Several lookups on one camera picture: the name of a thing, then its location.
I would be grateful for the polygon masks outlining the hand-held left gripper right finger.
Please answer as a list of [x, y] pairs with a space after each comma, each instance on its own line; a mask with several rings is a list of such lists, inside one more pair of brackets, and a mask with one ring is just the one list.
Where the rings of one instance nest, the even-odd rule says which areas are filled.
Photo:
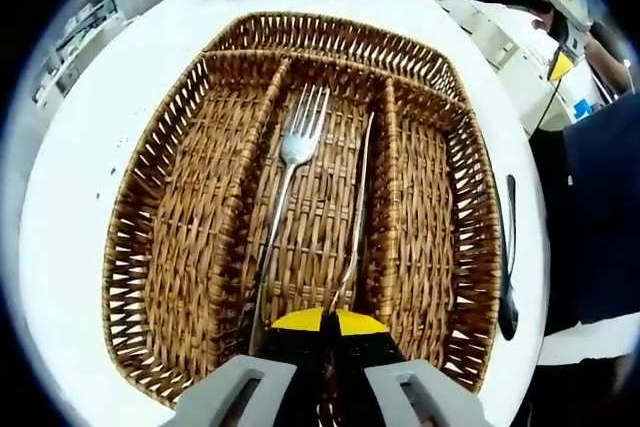
[[480, 400], [423, 359], [407, 360], [376, 319], [333, 319], [335, 412], [340, 426], [487, 426]]

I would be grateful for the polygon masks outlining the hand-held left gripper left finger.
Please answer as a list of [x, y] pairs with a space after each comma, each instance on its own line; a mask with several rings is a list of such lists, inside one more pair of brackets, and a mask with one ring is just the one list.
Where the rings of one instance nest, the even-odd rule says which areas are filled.
[[327, 336], [324, 310], [295, 311], [179, 398], [174, 426], [320, 426]]

